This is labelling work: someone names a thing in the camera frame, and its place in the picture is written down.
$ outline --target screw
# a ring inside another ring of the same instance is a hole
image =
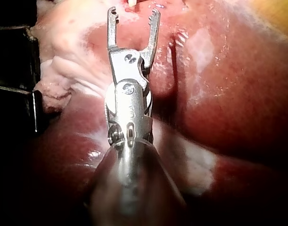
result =
[[[127,83],[123,86],[123,93],[124,94],[127,94],[127,95],[130,95],[134,92],[134,85],[130,84],[130,83]]]
[[[133,64],[136,61],[136,58],[132,57],[132,54],[127,54],[125,56],[125,61],[130,63],[130,64]]]
[[[108,142],[110,145],[123,138],[121,127],[116,124],[112,125],[108,131]]]

